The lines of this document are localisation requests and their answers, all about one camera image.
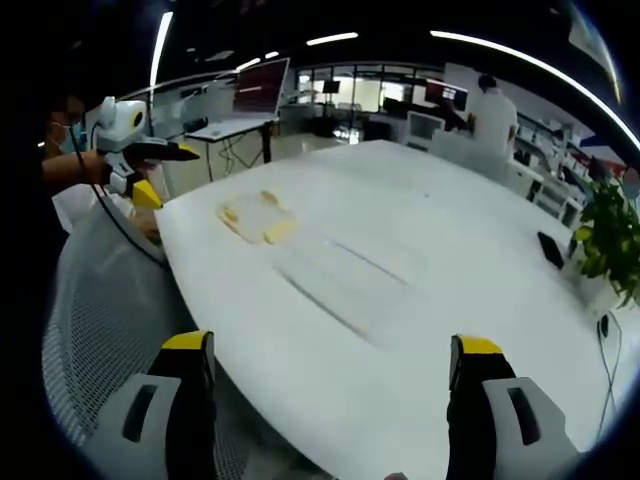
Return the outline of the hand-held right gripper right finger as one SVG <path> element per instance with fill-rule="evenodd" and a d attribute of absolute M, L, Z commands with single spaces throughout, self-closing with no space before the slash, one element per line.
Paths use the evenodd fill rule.
<path fill-rule="evenodd" d="M 563 479 L 580 459 L 566 417 L 491 340 L 451 338 L 448 479 Z"/>

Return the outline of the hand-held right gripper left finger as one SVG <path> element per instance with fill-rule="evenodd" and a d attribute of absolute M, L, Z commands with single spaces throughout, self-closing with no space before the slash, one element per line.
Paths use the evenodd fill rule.
<path fill-rule="evenodd" d="M 171 337 L 146 373 L 102 406 L 93 434 L 101 479 L 215 479 L 214 334 Z"/>

